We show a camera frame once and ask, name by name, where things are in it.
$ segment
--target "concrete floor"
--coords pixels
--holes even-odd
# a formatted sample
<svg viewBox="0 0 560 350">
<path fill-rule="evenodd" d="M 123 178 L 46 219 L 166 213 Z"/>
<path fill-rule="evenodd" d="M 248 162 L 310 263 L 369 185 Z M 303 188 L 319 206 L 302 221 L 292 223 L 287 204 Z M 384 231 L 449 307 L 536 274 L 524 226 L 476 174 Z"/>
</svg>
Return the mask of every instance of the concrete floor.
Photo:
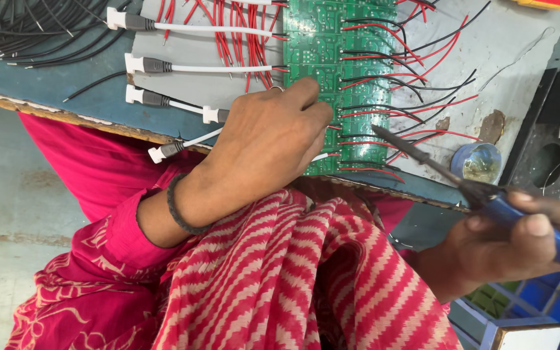
<svg viewBox="0 0 560 350">
<path fill-rule="evenodd" d="M 19 118 L 0 109 L 0 349 L 14 308 L 35 291 L 33 274 L 68 251 L 70 237 L 85 224 Z"/>
</svg>

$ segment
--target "left hand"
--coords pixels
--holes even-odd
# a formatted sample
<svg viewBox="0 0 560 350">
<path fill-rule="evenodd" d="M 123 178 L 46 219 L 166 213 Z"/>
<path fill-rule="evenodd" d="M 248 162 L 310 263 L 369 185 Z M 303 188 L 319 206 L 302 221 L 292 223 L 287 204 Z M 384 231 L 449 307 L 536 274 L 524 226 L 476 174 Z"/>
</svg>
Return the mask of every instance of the left hand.
<svg viewBox="0 0 560 350">
<path fill-rule="evenodd" d="M 511 230 L 474 214 L 457 222 L 443 243 L 419 253 L 417 272 L 441 302 L 487 282 L 525 280 L 560 271 L 560 264 L 554 261 L 553 228 L 560 230 L 560 201 L 518 191 L 509 193 L 507 199 L 529 213 Z"/>
</svg>

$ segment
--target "red sleeve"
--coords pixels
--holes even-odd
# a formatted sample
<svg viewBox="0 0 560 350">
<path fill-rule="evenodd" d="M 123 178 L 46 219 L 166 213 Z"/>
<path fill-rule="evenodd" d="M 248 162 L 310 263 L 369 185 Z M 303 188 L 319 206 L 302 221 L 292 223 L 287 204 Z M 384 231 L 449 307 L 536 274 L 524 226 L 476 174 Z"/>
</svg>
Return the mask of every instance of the red sleeve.
<svg viewBox="0 0 560 350">
<path fill-rule="evenodd" d="M 152 343 L 159 279 L 185 244 L 161 249 L 146 239 L 136 220 L 146 194 L 75 232 L 72 250 L 34 275 L 36 293 L 14 313 L 7 350 Z"/>
</svg>

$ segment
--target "right hand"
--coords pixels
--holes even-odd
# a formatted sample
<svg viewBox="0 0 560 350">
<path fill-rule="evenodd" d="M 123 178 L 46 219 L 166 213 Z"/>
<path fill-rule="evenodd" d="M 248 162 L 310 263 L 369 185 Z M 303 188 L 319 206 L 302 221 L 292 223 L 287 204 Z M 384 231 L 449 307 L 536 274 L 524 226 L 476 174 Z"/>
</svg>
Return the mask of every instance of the right hand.
<svg viewBox="0 0 560 350">
<path fill-rule="evenodd" d="M 176 187 L 183 219 L 205 226 L 300 176 L 321 152 L 332 118 L 332 108 L 318 97 L 319 84 L 310 77 L 284 92 L 238 97 L 211 153 Z"/>
</svg>

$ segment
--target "white cable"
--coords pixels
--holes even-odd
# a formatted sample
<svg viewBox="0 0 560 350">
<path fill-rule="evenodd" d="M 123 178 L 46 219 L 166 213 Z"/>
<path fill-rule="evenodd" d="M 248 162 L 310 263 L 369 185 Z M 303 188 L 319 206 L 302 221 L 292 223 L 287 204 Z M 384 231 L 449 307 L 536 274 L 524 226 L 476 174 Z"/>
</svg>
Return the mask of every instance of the white cable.
<svg viewBox="0 0 560 350">
<path fill-rule="evenodd" d="M 259 65 L 254 67 L 199 67 L 195 65 L 172 65 L 175 72 L 210 72 L 210 73 L 247 73 L 267 72 L 272 70 L 270 65 Z"/>
<path fill-rule="evenodd" d="M 157 29 L 174 30 L 175 32 L 234 32 L 253 34 L 255 36 L 271 37 L 273 34 L 267 30 L 244 28 L 244 27 L 226 27 L 226 26 L 186 26 L 185 24 L 169 24 L 155 23 Z"/>
<path fill-rule="evenodd" d="M 192 107 L 190 105 L 186 105 L 184 103 L 180 103 L 180 102 L 176 102 L 176 101 L 172 101 L 172 100 L 170 100 L 170 106 L 177 107 L 177 108 L 180 108 L 182 110 L 192 111 L 194 113 L 199 113 L 199 114 L 203 113 L 202 108 Z"/>
<path fill-rule="evenodd" d="M 198 142 L 202 142 L 206 139 L 212 138 L 215 135 L 219 135 L 222 132 L 222 129 L 223 128 L 219 128 L 219 129 L 217 129 L 215 131 L 212 131 L 212 132 L 210 132 L 206 135 L 203 135 L 199 138 L 195 138 L 195 139 L 192 139 L 191 141 L 187 141 L 187 142 L 183 143 L 183 147 L 190 147 L 191 145 L 195 145 Z"/>
</svg>

